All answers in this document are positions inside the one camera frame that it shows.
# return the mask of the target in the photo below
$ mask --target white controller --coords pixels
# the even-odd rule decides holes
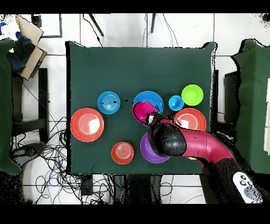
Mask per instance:
[[[245,173],[237,172],[233,177],[234,184],[246,203],[262,203],[261,194],[253,186]]]

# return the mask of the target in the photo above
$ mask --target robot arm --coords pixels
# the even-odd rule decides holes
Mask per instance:
[[[180,128],[171,119],[159,115],[150,119],[148,139],[160,156],[195,157],[209,171],[212,191],[225,203],[261,203],[261,194],[241,171],[231,151],[213,135]]]

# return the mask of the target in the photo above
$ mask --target light blue bowl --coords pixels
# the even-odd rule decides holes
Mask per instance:
[[[169,107],[174,111],[179,111],[183,108],[184,101],[180,96],[172,96],[169,99]]]
[[[144,91],[144,92],[139,93],[135,97],[135,99],[133,101],[133,104],[135,104],[137,102],[149,102],[149,103],[151,103],[156,108],[156,111],[159,114],[162,114],[162,112],[163,112],[163,100],[155,92]]]
[[[104,114],[113,114],[120,107],[120,98],[115,92],[103,92],[98,97],[98,108]]]

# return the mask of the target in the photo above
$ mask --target lime green bowl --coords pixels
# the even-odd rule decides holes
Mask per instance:
[[[198,85],[188,85],[184,87],[181,96],[186,105],[196,106],[203,100],[204,92]]]

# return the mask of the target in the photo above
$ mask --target tiled floor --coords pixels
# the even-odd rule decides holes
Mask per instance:
[[[146,35],[143,33],[146,28],[144,20],[145,14],[96,14],[94,15],[105,37],[100,37],[104,47],[146,47]],[[236,70],[236,65],[230,55],[236,54],[241,41],[248,38],[256,38],[264,45],[270,44],[270,30],[268,23],[262,21],[259,14],[165,14],[165,17],[174,31],[178,45],[183,48],[202,47],[206,42],[215,41],[218,49],[215,57],[215,67],[219,70],[219,96],[218,96],[218,119],[223,119],[224,113],[224,87],[223,78],[226,73]],[[172,34],[166,26],[162,14],[157,14],[154,33],[150,33],[151,14],[148,14],[148,47],[177,46]],[[83,46],[100,46],[92,27],[83,19],[82,14],[62,14],[62,38],[41,39],[38,46],[48,52],[41,68],[48,68],[49,76],[49,111],[50,128],[54,126],[54,121],[66,116],[66,60],[64,42],[75,41]],[[38,97],[38,75],[24,84]],[[23,116],[25,120],[38,117],[38,102],[23,89]],[[58,124],[58,129],[65,129],[65,118]],[[23,144],[39,142],[38,133],[30,132],[26,134]],[[50,141],[51,144],[58,144],[58,138]],[[38,179],[40,186],[35,186],[36,178],[40,175],[46,176],[49,168],[42,158],[36,158],[28,163],[24,173],[24,193],[26,198],[34,201],[41,196],[39,191],[44,182]],[[101,175],[94,175],[95,180],[103,179]],[[197,175],[165,175],[162,182],[167,182],[161,187],[163,203],[205,203],[204,194],[201,188],[200,179]],[[103,180],[96,183],[94,190],[99,190]],[[64,191],[60,186],[50,183],[43,192],[43,196],[38,201],[39,204],[80,204],[76,196],[70,190]],[[96,196],[88,197],[87,202]],[[103,196],[103,200],[109,200],[109,194]]]

